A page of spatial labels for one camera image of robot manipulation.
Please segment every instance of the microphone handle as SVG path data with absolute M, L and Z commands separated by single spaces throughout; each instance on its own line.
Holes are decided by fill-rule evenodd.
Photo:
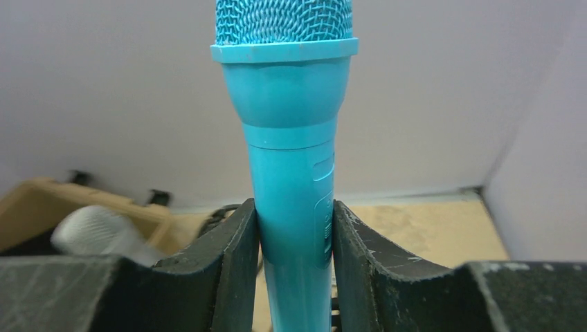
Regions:
M 153 266 L 156 262 L 167 257 L 157 248 L 153 248 L 145 243 L 145 239 L 134 228 L 132 222 L 129 221 L 129 225 L 132 228 L 118 234 L 116 240 L 105 250 L 105 254 L 113 253 L 123 255 L 135 263 L 147 267 Z
M 330 331 L 334 139 L 248 149 L 273 329 Z

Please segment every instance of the cardboard box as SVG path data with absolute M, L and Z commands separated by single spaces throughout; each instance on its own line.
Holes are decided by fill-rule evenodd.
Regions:
M 0 201 L 0 252 L 50 232 L 68 214 L 88 205 L 102 205 L 127 216 L 149 245 L 166 254 L 181 249 L 171 235 L 173 218 L 164 206 L 140 206 L 129 198 L 90 187 L 34 178 Z

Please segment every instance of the white microphone grille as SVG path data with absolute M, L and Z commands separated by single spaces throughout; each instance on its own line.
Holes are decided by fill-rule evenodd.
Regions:
M 103 206 L 90 205 L 72 212 L 56 227 L 52 242 L 65 252 L 77 255 L 104 253 L 117 238 L 136 232 L 125 216 Z

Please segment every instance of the scratched black surface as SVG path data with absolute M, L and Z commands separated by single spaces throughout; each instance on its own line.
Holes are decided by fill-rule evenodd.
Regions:
M 426 261 L 334 205 L 343 331 L 587 331 L 587 266 Z
M 0 331 L 250 332 L 252 199 L 153 268 L 117 256 L 0 258 Z

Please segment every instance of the white backdrop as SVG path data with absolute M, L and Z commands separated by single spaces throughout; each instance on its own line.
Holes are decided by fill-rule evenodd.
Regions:
M 485 197 L 513 258 L 587 261 L 587 3 Z
M 579 2 L 356 0 L 337 196 L 483 183 Z M 0 1 L 0 185 L 78 168 L 140 200 L 250 196 L 213 39 L 212 0 Z

